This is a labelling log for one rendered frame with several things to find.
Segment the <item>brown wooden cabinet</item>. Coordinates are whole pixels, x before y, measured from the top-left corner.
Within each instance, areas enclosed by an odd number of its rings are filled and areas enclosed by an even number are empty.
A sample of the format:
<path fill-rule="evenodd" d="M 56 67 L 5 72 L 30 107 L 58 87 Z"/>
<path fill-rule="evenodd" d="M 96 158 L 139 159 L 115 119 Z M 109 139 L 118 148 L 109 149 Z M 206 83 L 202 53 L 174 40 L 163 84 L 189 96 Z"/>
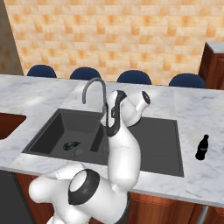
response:
<path fill-rule="evenodd" d="M 199 73 L 208 89 L 224 90 L 224 42 L 206 42 Z"/>

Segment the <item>black dishwasher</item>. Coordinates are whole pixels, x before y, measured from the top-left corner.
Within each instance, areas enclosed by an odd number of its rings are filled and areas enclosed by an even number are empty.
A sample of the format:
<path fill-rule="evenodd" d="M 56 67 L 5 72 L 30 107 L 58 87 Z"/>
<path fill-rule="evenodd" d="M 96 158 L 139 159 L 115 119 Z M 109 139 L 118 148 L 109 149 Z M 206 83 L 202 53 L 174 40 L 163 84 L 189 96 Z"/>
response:
<path fill-rule="evenodd" d="M 0 224 L 35 224 L 15 174 L 0 171 Z"/>

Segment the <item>grey curved faucet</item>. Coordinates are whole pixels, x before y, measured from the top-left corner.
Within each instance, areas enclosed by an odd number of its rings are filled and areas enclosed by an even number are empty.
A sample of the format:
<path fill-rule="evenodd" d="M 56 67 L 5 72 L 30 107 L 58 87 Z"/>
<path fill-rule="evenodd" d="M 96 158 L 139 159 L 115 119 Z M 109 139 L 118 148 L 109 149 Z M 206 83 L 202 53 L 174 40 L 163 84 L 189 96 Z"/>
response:
<path fill-rule="evenodd" d="M 96 110 L 104 115 L 106 100 L 107 90 L 103 79 L 93 78 L 85 84 L 81 93 L 81 101 L 89 109 Z"/>

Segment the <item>dark blue chair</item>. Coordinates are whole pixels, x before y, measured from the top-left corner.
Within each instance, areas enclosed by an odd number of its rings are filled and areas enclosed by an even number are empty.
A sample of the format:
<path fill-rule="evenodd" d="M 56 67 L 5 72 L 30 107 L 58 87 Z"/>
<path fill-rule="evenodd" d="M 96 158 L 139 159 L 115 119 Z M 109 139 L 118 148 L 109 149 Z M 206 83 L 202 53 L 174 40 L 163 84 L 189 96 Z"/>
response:
<path fill-rule="evenodd" d="M 117 81 L 119 83 L 151 84 L 151 79 L 148 74 L 139 70 L 125 71 L 118 77 Z"/>
<path fill-rule="evenodd" d="M 173 77 L 169 83 L 170 87 L 181 88 L 206 88 L 207 85 L 204 80 L 197 74 L 180 73 Z"/>
<path fill-rule="evenodd" d="M 32 77 L 56 78 L 54 70 L 47 65 L 35 65 L 29 70 L 27 75 Z"/>
<path fill-rule="evenodd" d="M 71 80 L 89 81 L 93 78 L 100 78 L 100 74 L 92 67 L 79 67 L 75 69 L 70 75 Z"/>

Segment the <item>black soda bottle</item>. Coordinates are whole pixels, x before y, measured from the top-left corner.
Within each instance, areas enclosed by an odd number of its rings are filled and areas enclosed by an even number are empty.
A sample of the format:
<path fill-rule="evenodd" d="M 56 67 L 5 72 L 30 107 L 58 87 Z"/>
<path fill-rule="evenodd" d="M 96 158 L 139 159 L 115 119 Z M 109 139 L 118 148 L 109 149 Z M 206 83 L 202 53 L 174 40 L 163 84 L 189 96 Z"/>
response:
<path fill-rule="evenodd" d="M 195 154 L 195 157 L 198 160 L 204 160 L 205 159 L 205 155 L 206 155 L 207 150 L 208 150 L 208 138 L 209 138 L 209 135 L 204 135 L 203 139 L 199 142 L 198 149 L 197 149 L 197 152 Z"/>

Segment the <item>brown wooden counter cabinets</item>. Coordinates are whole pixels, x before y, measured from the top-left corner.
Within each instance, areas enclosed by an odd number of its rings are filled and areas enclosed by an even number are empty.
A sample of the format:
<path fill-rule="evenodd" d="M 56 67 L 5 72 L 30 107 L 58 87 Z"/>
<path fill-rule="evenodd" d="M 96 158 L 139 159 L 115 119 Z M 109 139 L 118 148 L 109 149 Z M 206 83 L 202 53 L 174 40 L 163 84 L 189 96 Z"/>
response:
<path fill-rule="evenodd" d="M 24 198 L 35 224 L 46 224 L 53 216 L 49 203 L 35 203 L 29 196 L 29 184 L 36 176 L 16 173 Z M 175 199 L 131 193 L 129 217 L 125 224 L 197 224 L 202 205 Z"/>

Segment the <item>dark grey sink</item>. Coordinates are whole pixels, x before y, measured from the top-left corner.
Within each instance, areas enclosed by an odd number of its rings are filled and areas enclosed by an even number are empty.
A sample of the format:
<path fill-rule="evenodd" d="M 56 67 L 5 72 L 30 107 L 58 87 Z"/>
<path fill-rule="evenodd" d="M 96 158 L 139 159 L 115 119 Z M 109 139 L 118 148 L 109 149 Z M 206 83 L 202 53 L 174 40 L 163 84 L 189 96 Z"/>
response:
<path fill-rule="evenodd" d="M 106 165 L 109 141 L 99 112 L 59 108 L 24 148 L 33 155 Z M 175 120 L 143 117 L 129 127 L 141 148 L 141 170 L 182 177 L 183 163 Z M 69 142 L 80 144 L 63 150 Z"/>

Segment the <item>dark green avocado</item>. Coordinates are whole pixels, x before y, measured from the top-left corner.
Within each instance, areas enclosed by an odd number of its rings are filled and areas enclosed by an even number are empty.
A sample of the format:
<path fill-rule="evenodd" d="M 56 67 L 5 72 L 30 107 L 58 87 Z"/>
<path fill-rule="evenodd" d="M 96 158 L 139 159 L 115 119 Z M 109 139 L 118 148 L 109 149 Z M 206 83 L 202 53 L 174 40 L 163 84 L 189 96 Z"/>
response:
<path fill-rule="evenodd" d="M 75 148 L 76 146 L 78 146 L 80 143 L 79 142 L 76 142 L 76 141 L 74 141 L 74 142 L 69 142 L 69 143 L 65 143 L 64 145 L 63 145 L 63 150 L 64 151 L 70 151 L 70 150 L 72 150 L 73 148 Z"/>

